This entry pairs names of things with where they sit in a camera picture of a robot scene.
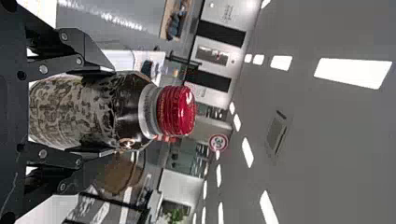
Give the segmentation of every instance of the ceiling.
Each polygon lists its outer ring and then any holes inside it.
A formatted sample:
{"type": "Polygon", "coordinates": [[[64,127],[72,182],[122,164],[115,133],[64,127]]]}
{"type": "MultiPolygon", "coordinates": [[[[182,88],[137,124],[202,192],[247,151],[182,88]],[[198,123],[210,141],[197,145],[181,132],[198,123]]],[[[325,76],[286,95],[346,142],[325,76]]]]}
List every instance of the ceiling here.
{"type": "Polygon", "coordinates": [[[262,10],[247,53],[264,54],[264,64],[242,68],[233,97],[242,127],[210,168],[199,205],[206,223],[218,223],[219,202],[226,224],[265,223],[265,190],[280,224],[396,222],[393,66],[379,90],[314,77],[320,58],[396,62],[394,8],[387,0],[272,0],[262,10]],[[271,68],[274,55],[292,56],[290,70],[271,68]],[[265,136],[277,109],[290,126],[273,162],[265,136]],[[251,168],[241,148],[245,136],[251,168]]]}

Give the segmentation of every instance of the red bottle cap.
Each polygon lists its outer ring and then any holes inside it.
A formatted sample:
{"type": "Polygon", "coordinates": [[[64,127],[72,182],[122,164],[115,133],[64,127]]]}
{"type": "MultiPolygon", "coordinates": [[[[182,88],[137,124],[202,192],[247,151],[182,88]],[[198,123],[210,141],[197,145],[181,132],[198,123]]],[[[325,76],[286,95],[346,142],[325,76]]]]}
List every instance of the red bottle cap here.
{"type": "Polygon", "coordinates": [[[195,99],[190,88],[163,88],[157,100],[157,120],[163,134],[190,134],[194,128],[195,115],[195,99]]]}

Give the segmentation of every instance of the camouflage bottle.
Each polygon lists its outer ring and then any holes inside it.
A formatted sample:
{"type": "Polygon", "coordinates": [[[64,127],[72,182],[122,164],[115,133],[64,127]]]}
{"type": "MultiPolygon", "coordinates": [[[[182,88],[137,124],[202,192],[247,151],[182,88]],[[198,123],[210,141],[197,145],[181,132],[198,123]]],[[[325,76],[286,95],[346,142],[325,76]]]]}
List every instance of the camouflage bottle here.
{"type": "Polygon", "coordinates": [[[101,79],[59,75],[30,89],[29,136],[49,147],[139,150],[160,134],[191,133],[194,122],[189,88],[159,88],[137,72],[101,79]]]}

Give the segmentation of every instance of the circular sign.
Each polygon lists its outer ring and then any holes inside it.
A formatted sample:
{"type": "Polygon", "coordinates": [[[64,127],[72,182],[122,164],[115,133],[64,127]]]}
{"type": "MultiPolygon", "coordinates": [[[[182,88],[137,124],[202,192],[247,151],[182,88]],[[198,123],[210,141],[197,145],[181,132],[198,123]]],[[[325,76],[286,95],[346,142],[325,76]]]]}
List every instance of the circular sign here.
{"type": "Polygon", "coordinates": [[[228,137],[224,134],[215,134],[209,139],[210,150],[216,152],[224,151],[228,146],[228,137]]]}

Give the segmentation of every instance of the air vent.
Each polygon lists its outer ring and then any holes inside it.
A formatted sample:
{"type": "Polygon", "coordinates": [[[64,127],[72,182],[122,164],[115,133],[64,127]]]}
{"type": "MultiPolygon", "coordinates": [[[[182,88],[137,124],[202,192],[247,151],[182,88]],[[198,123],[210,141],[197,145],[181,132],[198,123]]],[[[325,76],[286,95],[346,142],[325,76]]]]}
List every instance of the air vent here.
{"type": "Polygon", "coordinates": [[[288,117],[280,110],[275,112],[265,138],[268,154],[276,158],[288,131],[288,117]]]}

